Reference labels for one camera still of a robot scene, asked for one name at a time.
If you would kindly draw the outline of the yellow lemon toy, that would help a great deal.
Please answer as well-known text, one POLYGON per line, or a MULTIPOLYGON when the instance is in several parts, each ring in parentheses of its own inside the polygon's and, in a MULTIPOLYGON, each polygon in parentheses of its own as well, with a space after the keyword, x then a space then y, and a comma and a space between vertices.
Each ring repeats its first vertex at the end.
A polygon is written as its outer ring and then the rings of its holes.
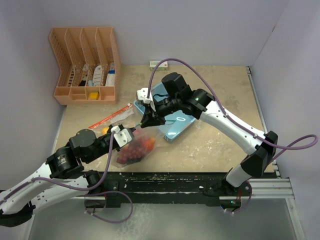
POLYGON ((109 130, 109 127, 104 127, 102 130, 101 130, 101 133, 102 135, 105 135, 109 130))

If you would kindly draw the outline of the red grapes toy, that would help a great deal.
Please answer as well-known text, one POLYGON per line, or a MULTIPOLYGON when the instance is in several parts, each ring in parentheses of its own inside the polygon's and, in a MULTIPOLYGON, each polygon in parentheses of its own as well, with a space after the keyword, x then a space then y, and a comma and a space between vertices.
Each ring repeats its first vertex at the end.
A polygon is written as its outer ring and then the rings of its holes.
POLYGON ((130 165, 140 162, 146 155, 144 147, 128 146, 118 152, 116 162, 121 165, 130 165))

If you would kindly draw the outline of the clear zip top bag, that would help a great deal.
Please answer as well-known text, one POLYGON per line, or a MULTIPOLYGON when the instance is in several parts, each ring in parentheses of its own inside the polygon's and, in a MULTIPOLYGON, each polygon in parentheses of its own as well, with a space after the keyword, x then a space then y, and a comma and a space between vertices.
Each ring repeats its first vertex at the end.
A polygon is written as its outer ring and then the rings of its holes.
POLYGON ((119 124, 128 120, 130 116, 134 114, 133 104, 128 103, 125 107, 117 110, 116 112, 112 113, 108 117, 100 120, 99 122, 89 126, 88 128, 94 131, 97 135, 102 135, 102 129, 105 127, 109 127, 113 124, 119 124))

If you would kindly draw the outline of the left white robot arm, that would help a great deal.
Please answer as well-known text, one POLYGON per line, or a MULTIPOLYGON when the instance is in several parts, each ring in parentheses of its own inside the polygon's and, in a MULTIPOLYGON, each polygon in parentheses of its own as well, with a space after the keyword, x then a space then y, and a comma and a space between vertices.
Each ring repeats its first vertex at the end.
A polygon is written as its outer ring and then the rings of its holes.
POLYGON ((78 196, 98 196, 106 189, 107 172, 84 171, 83 164, 103 155, 112 156, 134 139, 132 129, 111 127, 97 137, 82 129, 67 144, 49 156, 29 177, 0 193, 0 225, 13 228, 29 221, 34 214, 51 205, 78 196))

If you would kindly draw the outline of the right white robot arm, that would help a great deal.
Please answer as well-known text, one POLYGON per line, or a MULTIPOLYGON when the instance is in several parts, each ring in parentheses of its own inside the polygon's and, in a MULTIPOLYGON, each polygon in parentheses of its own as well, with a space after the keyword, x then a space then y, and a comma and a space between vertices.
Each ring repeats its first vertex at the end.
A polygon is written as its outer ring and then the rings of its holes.
POLYGON ((233 140, 246 153, 246 157, 224 178, 222 190, 228 196, 235 195, 240 190, 240 185, 250 178, 262 176, 276 152, 274 147, 263 141, 276 144, 276 133, 264 133, 227 109, 221 109, 212 94, 201 88, 192 90, 183 76, 177 72, 166 75, 161 82, 167 94, 160 101, 149 94, 147 88, 136 92, 136 100, 145 107, 140 122, 142 128, 164 125, 166 116, 182 111, 215 127, 233 140))

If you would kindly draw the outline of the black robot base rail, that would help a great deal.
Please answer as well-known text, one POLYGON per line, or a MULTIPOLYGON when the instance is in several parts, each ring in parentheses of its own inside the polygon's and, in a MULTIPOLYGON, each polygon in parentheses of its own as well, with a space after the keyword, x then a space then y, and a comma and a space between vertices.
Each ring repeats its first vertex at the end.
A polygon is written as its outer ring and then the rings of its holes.
POLYGON ((247 182, 228 186, 224 172, 109 172, 84 198, 88 208, 119 208, 121 204, 201 204, 238 209, 252 190, 247 182))

